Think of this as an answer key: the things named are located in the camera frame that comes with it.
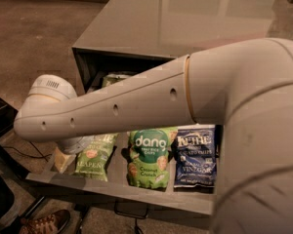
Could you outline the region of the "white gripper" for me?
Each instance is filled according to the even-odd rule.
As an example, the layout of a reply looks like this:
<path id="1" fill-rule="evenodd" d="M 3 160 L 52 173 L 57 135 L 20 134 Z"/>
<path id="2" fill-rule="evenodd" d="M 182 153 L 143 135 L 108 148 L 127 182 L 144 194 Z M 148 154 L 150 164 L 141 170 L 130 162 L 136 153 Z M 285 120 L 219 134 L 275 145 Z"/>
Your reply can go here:
<path id="1" fill-rule="evenodd" d="M 62 174 L 74 161 L 76 155 L 83 151 L 94 139 L 93 136 L 80 136 L 58 141 L 58 148 L 55 150 L 56 170 Z"/>

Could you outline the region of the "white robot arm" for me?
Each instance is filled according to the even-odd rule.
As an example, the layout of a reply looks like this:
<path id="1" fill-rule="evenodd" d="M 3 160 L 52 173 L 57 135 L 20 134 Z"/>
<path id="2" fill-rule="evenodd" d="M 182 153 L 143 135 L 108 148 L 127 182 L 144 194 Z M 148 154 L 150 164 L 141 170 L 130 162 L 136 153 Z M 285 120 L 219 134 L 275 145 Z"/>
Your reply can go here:
<path id="1" fill-rule="evenodd" d="M 224 128 L 211 234 L 293 234 L 293 41 L 177 58 L 61 100 L 39 77 L 14 123 L 29 141 L 190 124 Z"/>

